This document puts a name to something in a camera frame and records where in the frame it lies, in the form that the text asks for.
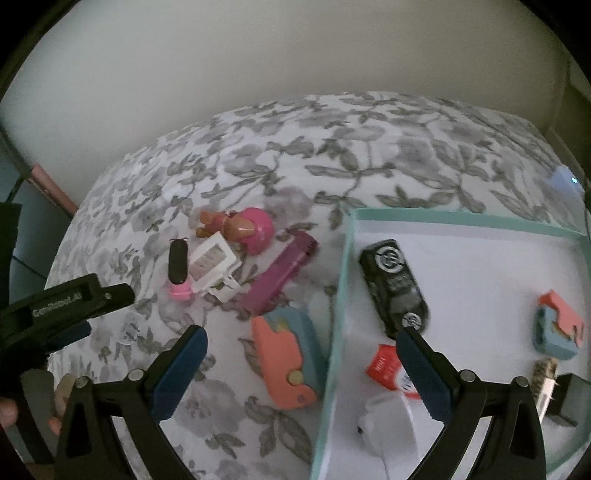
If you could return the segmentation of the person's left hand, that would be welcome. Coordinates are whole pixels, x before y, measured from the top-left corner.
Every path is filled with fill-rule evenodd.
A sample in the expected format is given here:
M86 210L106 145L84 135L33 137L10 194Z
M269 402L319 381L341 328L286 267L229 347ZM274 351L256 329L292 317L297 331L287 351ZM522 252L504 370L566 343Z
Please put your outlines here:
M31 418L42 435L58 437L75 380L71 373L55 382L48 371L26 372L21 377L20 388L1 397L2 429L8 431L18 421Z

